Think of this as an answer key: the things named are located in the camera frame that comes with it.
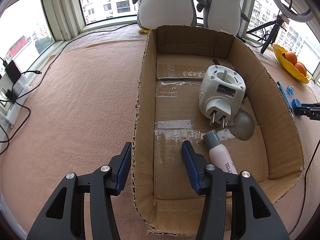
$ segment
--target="tree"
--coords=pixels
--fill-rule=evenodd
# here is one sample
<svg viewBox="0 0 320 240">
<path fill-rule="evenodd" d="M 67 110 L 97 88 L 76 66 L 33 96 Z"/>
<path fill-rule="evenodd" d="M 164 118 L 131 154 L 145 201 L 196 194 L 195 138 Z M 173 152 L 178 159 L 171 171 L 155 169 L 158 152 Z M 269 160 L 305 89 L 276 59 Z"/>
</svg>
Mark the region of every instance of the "tree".
<svg viewBox="0 0 320 240">
<path fill-rule="evenodd" d="M 35 41 L 36 49 L 39 54 L 44 52 L 51 44 L 52 40 L 49 36 Z"/>
</svg>

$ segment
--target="gray bottle cap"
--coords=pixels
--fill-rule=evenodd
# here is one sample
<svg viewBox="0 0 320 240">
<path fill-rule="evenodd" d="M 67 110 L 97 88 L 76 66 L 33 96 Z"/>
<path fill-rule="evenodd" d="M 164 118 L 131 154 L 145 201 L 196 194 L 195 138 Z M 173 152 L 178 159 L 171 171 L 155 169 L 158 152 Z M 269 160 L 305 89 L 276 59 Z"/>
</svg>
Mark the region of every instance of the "gray bottle cap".
<svg viewBox="0 0 320 240">
<path fill-rule="evenodd" d="M 203 136 L 205 143 L 207 144 L 208 148 L 211 150 L 212 148 L 218 146 L 219 144 L 221 144 L 218 134 L 215 130 L 212 130 L 208 133 L 206 133 Z"/>
</svg>

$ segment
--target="penguin plush toy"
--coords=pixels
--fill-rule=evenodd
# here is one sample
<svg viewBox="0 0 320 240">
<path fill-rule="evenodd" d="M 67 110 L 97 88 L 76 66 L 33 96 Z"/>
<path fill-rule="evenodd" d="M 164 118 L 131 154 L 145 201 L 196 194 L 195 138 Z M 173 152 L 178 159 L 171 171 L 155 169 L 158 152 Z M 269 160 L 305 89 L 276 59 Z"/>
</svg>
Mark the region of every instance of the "penguin plush toy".
<svg viewBox="0 0 320 240">
<path fill-rule="evenodd" d="M 207 5 L 197 4 L 197 10 L 204 8 L 204 27 L 213 30 L 224 30 L 236 35 L 240 28 L 240 21 L 249 22 L 247 16 L 241 11 L 240 0 L 206 0 Z"/>
<path fill-rule="evenodd" d="M 197 0 L 206 6 L 206 0 Z M 161 25 L 196 26 L 197 16 L 193 0 L 141 0 L 138 11 L 139 33 Z"/>
</svg>

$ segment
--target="label sticker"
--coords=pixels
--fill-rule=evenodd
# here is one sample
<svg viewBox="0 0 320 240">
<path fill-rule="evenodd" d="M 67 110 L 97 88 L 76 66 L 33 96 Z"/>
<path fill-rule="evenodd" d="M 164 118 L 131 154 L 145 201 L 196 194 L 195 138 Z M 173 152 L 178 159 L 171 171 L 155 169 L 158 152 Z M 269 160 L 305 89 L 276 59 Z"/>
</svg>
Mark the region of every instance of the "label sticker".
<svg viewBox="0 0 320 240">
<path fill-rule="evenodd" d="M 222 84 L 218 85 L 217 92 L 231 98 L 233 98 L 234 95 L 236 94 L 236 90 L 234 90 L 233 88 L 224 86 Z"/>
</svg>

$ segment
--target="orange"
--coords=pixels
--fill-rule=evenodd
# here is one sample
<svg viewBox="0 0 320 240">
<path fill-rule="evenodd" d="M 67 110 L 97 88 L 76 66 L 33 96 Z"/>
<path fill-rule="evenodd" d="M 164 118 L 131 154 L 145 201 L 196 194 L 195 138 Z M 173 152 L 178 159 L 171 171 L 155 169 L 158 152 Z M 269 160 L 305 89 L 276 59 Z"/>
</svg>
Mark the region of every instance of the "orange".
<svg viewBox="0 0 320 240">
<path fill-rule="evenodd" d="M 307 76 L 307 71 L 303 64 L 297 62 L 294 67 L 298 69 L 302 75 L 304 75 L 305 77 Z"/>
<path fill-rule="evenodd" d="M 295 65 L 297 63 L 297 56 L 294 52 L 292 51 L 288 51 L 286 54 L 285 54 L 285 59 L 289 62 L 292 63 L 292 65 Z"/>
<path fill-rule="evenodd" d="M 304 69 L 305 69 L 305 70 L 306 70 L 306 72 L 307 72 L 306 66 L 305 66 L 302 62 L 297 61 L 297 63 L 300 63 L 301 65 L 303 65 Z"/>
</svg>

